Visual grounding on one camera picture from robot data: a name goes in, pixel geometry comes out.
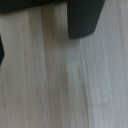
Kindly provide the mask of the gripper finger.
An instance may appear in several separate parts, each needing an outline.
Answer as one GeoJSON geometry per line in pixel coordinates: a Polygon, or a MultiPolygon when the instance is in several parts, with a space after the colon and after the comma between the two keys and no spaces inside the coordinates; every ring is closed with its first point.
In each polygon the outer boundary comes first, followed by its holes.
{"type": "Polygon", "coordinates": [[[2,39],[1,39],[1,35],[0,35],[0,66],[2,64],[4,56],[5,56],[5,52],[4,52],[3,43],[2,43],[2,39]]]}

